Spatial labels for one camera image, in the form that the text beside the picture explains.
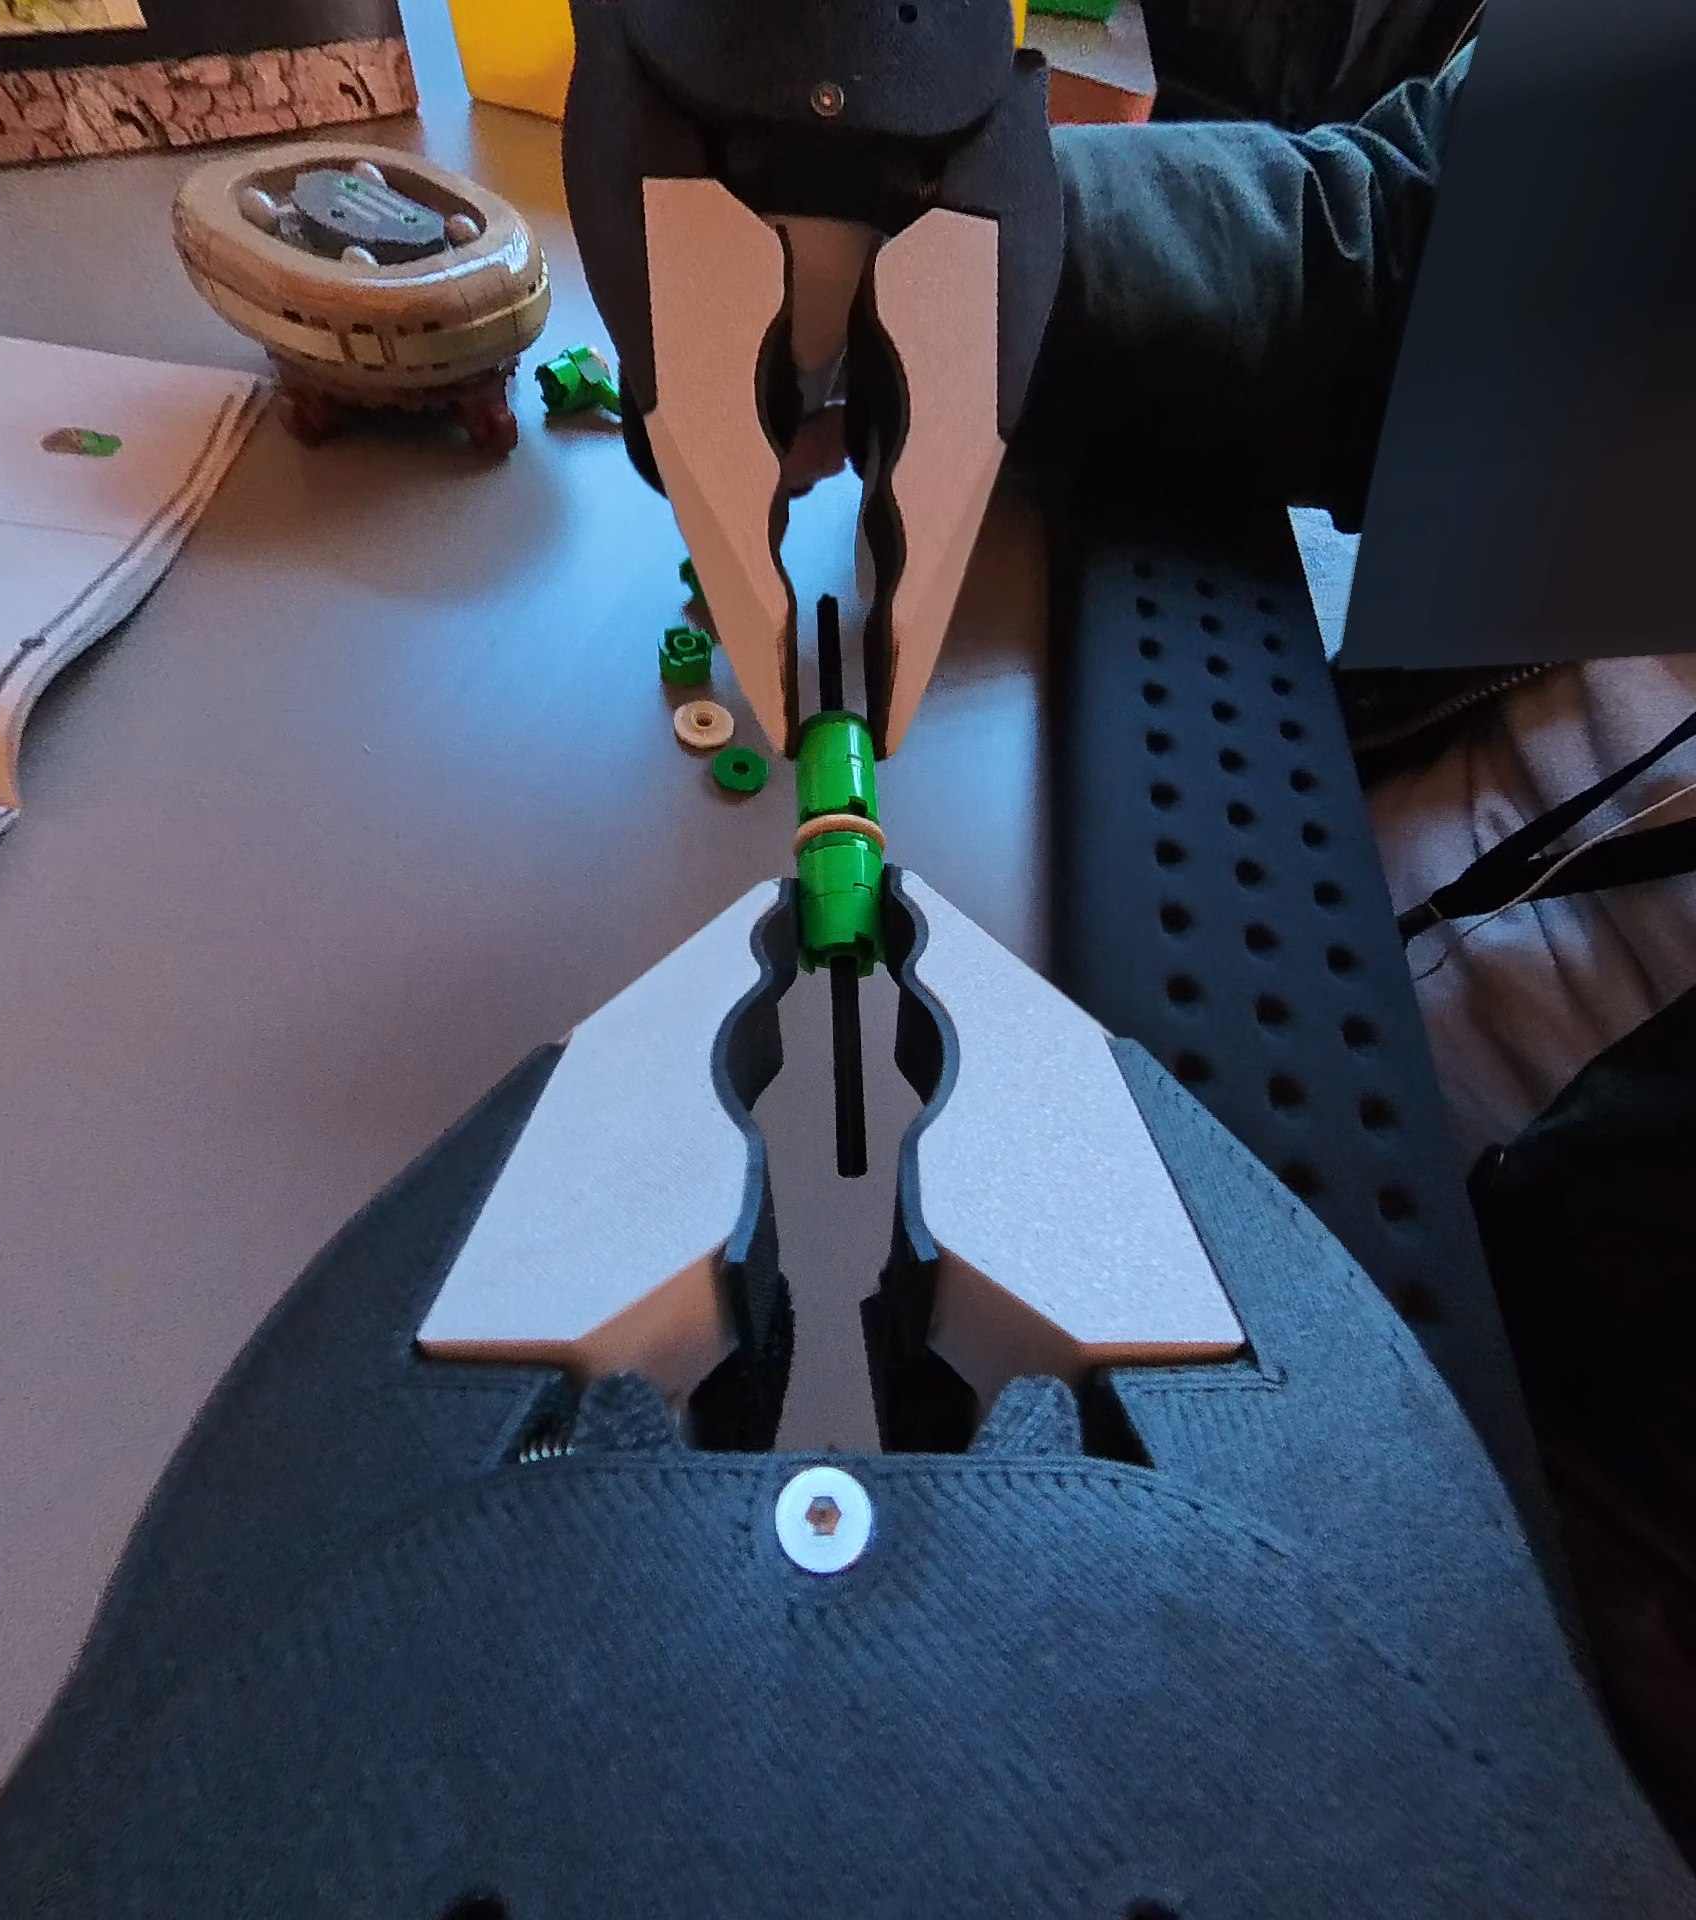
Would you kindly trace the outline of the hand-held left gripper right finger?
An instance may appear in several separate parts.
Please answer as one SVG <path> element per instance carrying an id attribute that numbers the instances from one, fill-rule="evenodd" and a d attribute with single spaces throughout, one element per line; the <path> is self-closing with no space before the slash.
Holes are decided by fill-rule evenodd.
<path id="1" fill-rule="evenodd" d="M 1021 1375 L 1210 1363 L 1245 1329 L 1089 1013 L 922 876 L 883 875 L 898 1063 L 925 1110 L 899 1155 L 925 1337 L 981 1404 Z"/>

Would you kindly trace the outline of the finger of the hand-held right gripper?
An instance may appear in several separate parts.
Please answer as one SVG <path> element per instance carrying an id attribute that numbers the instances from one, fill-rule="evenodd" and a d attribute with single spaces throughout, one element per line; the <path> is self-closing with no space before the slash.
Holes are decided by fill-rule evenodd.
<path id="1" fill-rule="evenodd" d="M 737 679 L 789 752 L 794 600 L 776 548 L 787 493 L 762 420 L 762 348 L 785 318 L 787 255 L 715 178 L 652 176 L 643 200 L 652 454 Z"/>
<path id="2" fill-rule="evenodd" d="M 863 658 L 879 755 L 922 705 L 1004 457 L 998 268 L 993 220 L 931 207 L 874 252 L 863 286 Z"/>

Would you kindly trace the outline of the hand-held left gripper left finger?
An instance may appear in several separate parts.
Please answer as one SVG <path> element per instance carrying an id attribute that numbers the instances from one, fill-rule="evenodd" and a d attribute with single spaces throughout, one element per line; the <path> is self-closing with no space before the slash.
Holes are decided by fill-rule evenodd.
<path id="1" fill-rule="evenodd" d="M 749 1102 L 780 1064 L 789 883 L 761 882 L 572 1027 L 418 1327 L 430 1355 L 643 1374 L 685 1404 L 769 1239 Z"/>

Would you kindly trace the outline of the grey desk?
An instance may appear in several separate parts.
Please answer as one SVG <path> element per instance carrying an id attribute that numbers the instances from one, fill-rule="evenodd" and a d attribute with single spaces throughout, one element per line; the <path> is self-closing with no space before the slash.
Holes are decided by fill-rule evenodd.
<path id="1" fill-rule="evenodd" d="M 195 297 L 199 156 L 0 170 L 0 330 L 258 369 Z M 0 1784 L 187 1421 L 281 1289 L 535 1044 L 761 876 L 789 779 L 718 792 L 652 658 L 683 542 L 609 427 L 521 444 L 268 416 L 164 585 L 35 710 L 0 842 Z M 1044 527 L 1004 475 L 883 821 L 1044 962 Z M 834 1180 L 825 983 L 761 1105 L 802 1351 L 780 1438 L 874 1440 L 857 1303 L 888 1237 Z"/>

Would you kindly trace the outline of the green curved brick piece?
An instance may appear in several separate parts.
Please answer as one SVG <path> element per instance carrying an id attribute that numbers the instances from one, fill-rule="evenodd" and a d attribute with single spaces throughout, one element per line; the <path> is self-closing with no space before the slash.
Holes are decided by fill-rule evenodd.
<path id="1" fill-rule="evenodd" d="M 619 422 L 623 399 L 612 366 L 588 344 L 552 353 L 532 369 L 549 416 L 601 414 Z"/>

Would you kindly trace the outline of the yellow plastic bin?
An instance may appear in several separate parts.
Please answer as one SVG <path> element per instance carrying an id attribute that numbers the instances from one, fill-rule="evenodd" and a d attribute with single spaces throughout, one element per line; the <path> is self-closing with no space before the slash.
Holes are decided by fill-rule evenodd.
<path id="1" fill-rule="evenodd" d="M 572 80 L 567 0 L 451 0 L 451 34 L 469 96 L 560 123 Z"/>

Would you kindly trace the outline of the black perforated rubber mat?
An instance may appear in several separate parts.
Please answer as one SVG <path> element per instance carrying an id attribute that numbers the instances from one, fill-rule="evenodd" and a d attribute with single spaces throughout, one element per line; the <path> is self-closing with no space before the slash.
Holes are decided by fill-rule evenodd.
<path id="1" fill-rule="evenodd" d="M 1341 1237 L 1537 1500 L 1533 1436 L 1277 508 L 1049 509 L 1055 983 Z"/>

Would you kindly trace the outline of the brown brick-built pot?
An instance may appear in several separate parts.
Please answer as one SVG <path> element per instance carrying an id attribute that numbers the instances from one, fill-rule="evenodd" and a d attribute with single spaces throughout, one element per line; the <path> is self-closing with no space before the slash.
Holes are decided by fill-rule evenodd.
<path id="1" fill-rule="evenodd" d="M 295 141 L 201 166 L 172 220 L 190 283 L 266 348 L 305 442 L 392 406 L 447 414 L 483 452 L 516 444 L 508 385 L 551 282 L 494 193 L 392 147 Z"/>

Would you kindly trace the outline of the person's dark jacket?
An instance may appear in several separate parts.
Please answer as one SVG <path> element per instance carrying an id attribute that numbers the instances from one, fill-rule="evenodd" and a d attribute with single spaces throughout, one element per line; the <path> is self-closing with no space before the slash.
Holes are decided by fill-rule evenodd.
<path id="1" fill-rule="evenodd" d="M 1482 1 L 1143 1 L 1161 120 L 1356 120 L 1392 86 L 1438 73 Z"/>

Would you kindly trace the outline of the black printed product box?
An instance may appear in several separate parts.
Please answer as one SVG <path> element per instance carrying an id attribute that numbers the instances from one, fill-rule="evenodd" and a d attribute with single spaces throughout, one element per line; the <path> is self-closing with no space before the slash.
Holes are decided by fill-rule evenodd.
<path id="1" fill-rule="evenodd" d="M 395 1 L 0 1 L 0 166 L 413 111 Z"/>

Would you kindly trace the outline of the person's grey shirt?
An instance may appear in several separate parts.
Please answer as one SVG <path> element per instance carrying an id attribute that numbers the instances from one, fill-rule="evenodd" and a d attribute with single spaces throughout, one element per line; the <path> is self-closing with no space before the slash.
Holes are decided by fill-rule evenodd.
<path id="1" fill-rule="evenodd" d="M 1467 707 L 1366 807 L 1398 908 L 1696 710 L 1696 654 L 1601 658 Z M 1696 875 L 1537 899 L 1411 942 L 1415 994 L 1465 1160 L 1515 1139 L 1576 1073 L 1696 985 Z"/>

